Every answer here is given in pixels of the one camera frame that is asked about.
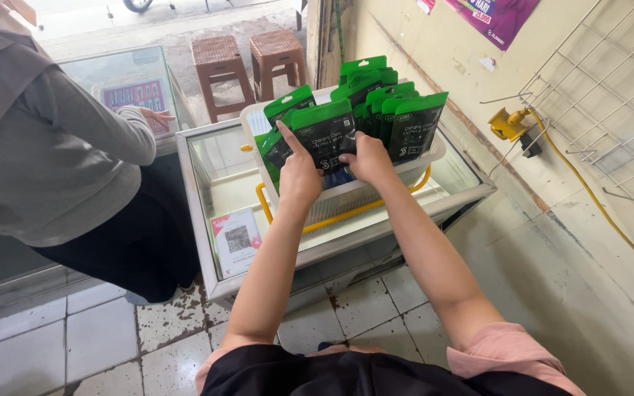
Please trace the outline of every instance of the woman's hand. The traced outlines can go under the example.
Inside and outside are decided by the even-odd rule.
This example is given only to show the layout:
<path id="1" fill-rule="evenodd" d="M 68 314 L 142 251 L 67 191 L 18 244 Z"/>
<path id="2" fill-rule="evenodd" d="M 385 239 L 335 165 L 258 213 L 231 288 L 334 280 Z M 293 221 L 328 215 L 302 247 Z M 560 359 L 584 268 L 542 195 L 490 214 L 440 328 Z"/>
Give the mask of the woman's hand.
<path id="1" fill-rule="evenodd" d="M 173 117 L 172 115 L 168 115 L 171 113 L 170 110 L 165 110 L 157 113 L 151 109 L 146 109 L 145 107 L 136 106 L 136 108 L 139 112 L 141 112 L 142 116 L 144 116 L 145 118 L 153 118 L 154 120 L 156 120 L 157 123 L 163 125 L 163 127 L 167 129 L 170 129 L 171 127 L 168 126 L 168 123 L 166 123 L 166 121 L 175 120 L 175 117 Z"/>
<path id="2" fill-rule="evenodd" d="M 360 181 L 371 184 L 376 189 L 393 178 L 397 179 L 383 142 L 361 131 L 357 131 L 357 155 L 342 154 L 339 161 L 348 164 Z"/>
<path id="3" fill-rule="evenodd" d="M 312 204 L 322 193 L 321 169 L 315 168 L 315 163 L 309 152 L 300 144 L 295 135 L 281 121 L 277 127 L 283 134 L 285 142 L 292 149 L 292 155 L 280 169 L 280 207 L 290 206 L 307 214 Z"/>

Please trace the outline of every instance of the white wire rack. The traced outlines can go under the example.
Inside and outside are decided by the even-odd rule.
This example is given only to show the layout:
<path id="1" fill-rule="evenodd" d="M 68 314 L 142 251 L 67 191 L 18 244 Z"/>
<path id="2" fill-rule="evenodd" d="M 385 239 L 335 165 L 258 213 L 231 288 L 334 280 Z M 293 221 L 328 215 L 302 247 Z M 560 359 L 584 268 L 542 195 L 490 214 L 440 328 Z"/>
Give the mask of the white wire rack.
<path id="1" fill-rule="evenodd" d="M 520 91 L 634 201 L 634 0 L 598 0 Z"/>

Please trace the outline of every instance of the white plastic basket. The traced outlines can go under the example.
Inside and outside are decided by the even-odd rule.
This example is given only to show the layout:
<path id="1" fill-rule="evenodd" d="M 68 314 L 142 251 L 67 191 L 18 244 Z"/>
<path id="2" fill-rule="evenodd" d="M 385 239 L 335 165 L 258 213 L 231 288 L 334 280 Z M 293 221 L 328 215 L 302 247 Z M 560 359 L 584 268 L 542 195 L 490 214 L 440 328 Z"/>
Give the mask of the white plastic basket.
<path id="1" fill-rule="evenodd" d="M 315 91 L 313 95 L 317 104 L 329 102 L 329 94 L 333 91 L 333 89 L 334 87 L 330 87 Z M 256 140 L 254 139 L 254 136 L 264 135 L 270 131 L 270 124 L 263 113 L 263 108 L 265 108 L 269 103 L 270 102 L 256 103 L 246 107 L 241 112 L 241 123 L 244 128 L 246 138 L 253 148 L 252 152 L 254 153 L 254 158 L 259 166 L 260 177 L 266 185 L 266 190 L 269 195 L 269 206 L 272 212 L 275 213 L 277 210 L 277 203 L 280 198 L 278 197 L 276 188 L 270 179 L 266 166 L 263 163 L 263 159 L 260 157 L 259 150 L 256 146 Z M 444 157 L 446 152 L 447 147 L 441 137 L 439 137 L 439 135 L 435 135 L 432 147 L 427 153 L 425 153 L 425 155 L 414 161 L 396 166 L 395 172 L 403 181 L 403 184 L 408 187 L 412 187 L 422 179 L 427 167 L 432 162 Z M 371 185 L 358 180 L 330 188 L 329 190 L 322 191 L 322 194 L 312 206 L 305 226 L 311 226 L 312 224 L 319 223 L 323 220 L 331 219 L 334 216 L 338 216 L 361 206 L 376 202 L 379 199 L 380 195 Z M 370 210 L 361 212 L 347 219 L 340 220 L 333 225 L 314 230 L 310 232 L 310 235 L 318 235 L 323 232 L 328 232 L 334 227 L 343 226 L 345 223 L 357 221 L 362 219 L 364 216 L 368 216 L 369 212 Z"/>

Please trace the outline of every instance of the gray cardigan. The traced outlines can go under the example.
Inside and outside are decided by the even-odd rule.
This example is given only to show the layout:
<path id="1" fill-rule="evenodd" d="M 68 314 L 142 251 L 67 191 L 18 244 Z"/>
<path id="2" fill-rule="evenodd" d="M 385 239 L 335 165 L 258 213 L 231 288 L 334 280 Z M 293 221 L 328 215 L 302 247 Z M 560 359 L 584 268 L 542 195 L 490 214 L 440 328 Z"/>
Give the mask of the gray cardigan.
<path id="1" fill-rule="evenodd" d="M 134 197 L 138 166 L 155 155 L 136 108 L 111 112 L 47 68 L 0 120 L 0 234 L 44 248 L 96 228 Z"/>

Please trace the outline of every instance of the plastic stool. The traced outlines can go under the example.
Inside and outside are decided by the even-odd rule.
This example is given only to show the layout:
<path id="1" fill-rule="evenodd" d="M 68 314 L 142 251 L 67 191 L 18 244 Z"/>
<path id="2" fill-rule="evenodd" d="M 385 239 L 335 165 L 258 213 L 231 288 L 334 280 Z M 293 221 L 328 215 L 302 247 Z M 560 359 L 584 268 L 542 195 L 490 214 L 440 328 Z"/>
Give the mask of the plastic stool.
<path id="1" fill-rule="evenodd" d="M 256 103 L 251 91 L 251 83 L 246 75 L 244 61 L 239 53 L 239 46 L 233 36 L 219 36 L 200 39 L 192 42 L 192 58 L 197 71 L 197 79 L 207 106 L 207 113 L 214 124 L 220 114 L 242 111 L 249 104 Z M 214 101 L 211 84 L 224 81 L 239 80 L 244 93 L 241 103 L 227 104 L 217 107 Z"/>
<path id="2" fill-rule="evenodd" d="M 254 89 L 260 102 L 274 100 L 273 78 L 287 76 L 288 85 L 296 85 L 296 74 L 300 86 L 307 81 L 305 55 L 292 32 L 283 29 L 257 34 L 251 37 L 251 63 L 254 68 Z M 284 66 L 273 71 L 274 67 Z"/>

